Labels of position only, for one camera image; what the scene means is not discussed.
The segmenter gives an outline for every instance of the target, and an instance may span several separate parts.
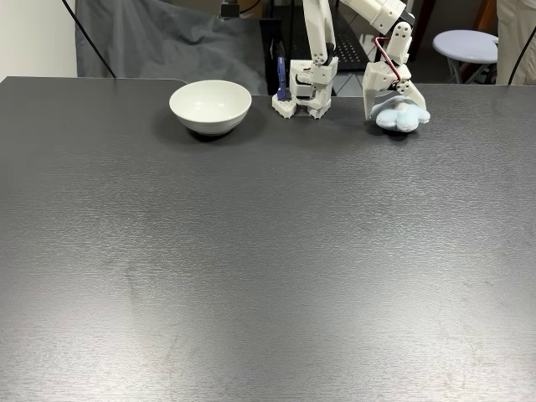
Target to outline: robotic arm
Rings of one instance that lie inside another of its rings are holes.
[[[365,18],[381,34],[390,37],[374,39],[383,61],[368,63],[363,78],[365,116],[371,118],[376,95],[381,90],[397,90],[426,110],[425,98],[411,82],[411,73],[405,65],[411,44],[415,19],[405,11],[400,0],[341,0]],[[335,35],[327,0],[303,0],[303,11],[311,47],[312,60],[291,60],[291,99],[279,99],[272,105],[285,118],[296,112],[297,106],[306,106],[309,114],[320,118],[331,107],[333,78],[337,74],[338,58],[333,56]],[[380,40],[388,40],[383,49]]]

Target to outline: white stool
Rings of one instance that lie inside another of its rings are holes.
[[[497,63],[497,41],[497,36],[479,31],[446,31],[434,38],[434,49],[446,56],[451,69],[451,82],[457,84],[463,84],[460,74],[462,68],[469,63],[482,64],[465,82],[471,84],[481,72]]]

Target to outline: white bowl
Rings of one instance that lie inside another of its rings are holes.
[[[223,135],[238,126],[251,106],[251,94],[234,82],[207,80],[176,90],[169,107],[190,130]]]

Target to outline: stool seat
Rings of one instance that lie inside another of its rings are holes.
[[[446,31],[434,38],[434,49],[446,57],[465,63],[497,63],[496,36],[468,30]]]

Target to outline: gray table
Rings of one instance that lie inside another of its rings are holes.
[[[180,85],[0,84],[1,401],[536,400],[536,88],[200,142]]]

